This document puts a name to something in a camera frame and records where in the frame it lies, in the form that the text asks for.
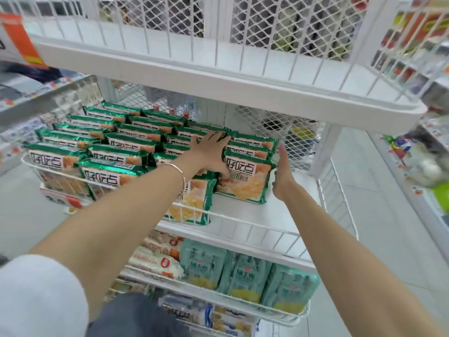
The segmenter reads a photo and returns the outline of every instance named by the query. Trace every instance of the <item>bracelet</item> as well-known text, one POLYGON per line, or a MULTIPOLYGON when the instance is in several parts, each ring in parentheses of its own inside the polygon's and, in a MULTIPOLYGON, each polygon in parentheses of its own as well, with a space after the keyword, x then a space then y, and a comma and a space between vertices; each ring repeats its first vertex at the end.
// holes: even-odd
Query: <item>bracelet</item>
POLYGON ((179 171, 181 173, 181 175, 182 175, 182 189, 181 189, 181 192, 178 194, 178 196, 181 195, 184 192, 185 186, 186 186, 186 181, 185 181, 185 177, 183 176, 182 170, 179 169, 176 165, 168 163, 168 162, 162 162, 162 164, 172 166, 173 168, 175 168, 177 171, 179 171))

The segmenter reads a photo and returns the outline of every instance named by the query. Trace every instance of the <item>floor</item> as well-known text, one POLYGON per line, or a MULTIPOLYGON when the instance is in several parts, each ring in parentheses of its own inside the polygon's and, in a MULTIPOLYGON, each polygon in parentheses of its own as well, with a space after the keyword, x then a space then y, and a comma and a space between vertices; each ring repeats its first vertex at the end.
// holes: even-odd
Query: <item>floor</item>
MULTIPOLYGON (((344 129, 333 153, 360 241, 380 258, 449 331, 449 267, 408 204, 366 132, 344 129)), ((64 218, 63 207, 39 193, 26 166, 0 177, 0 253, 14 257, 45 237, 64 218)), ((324 286, 311 312, 280 336, 350 336, 324 286)))

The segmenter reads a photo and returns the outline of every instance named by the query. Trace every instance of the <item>white shirt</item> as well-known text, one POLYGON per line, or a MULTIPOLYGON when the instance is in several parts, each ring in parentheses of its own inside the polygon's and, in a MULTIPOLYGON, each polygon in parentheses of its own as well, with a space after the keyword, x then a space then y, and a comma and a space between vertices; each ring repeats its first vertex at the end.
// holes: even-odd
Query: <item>white shirt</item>
POLYGON ((59 262, 23 255, 0 269, 0 337, 83 337, 88 320, 81 283, 59 262))

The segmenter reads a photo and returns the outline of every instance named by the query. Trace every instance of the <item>price tag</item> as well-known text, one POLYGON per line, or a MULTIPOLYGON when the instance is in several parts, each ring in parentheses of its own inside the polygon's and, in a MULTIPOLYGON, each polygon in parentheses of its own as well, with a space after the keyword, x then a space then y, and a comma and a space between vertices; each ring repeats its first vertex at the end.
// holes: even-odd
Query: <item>price tag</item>
POLYGON ((0 12, 0 60, 48 69, 16 14, 0 12))
POLYGON ((83 205, 80 202, 80 199, 71 195, 67 195, 65 193, 61 193, 59 191, 50 190, 46 188, 41 188, 40 192, 49 200, 57 204, 62 204, 63 206, 75 207, 82 209, 83 205))

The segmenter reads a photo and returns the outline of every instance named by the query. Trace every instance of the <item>person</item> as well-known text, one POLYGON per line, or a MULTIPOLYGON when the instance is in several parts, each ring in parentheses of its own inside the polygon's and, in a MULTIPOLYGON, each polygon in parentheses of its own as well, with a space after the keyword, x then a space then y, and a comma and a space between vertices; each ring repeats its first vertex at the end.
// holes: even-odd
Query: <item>person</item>
MULTIPOLYGON (((0 336, 84 336, 89 315, 183 189, 182 177, 188 181, 200 169, 228 174, 221 154, 230 137, 220 137, 209 133, 199 144, 192 137, 174 166, 162 165, 78 211, 4 266, 0 336)), ((292 215, 352 336, 442 336, 404 284, 295 182, 285 148, 279 152, 273 193, 292 215)))

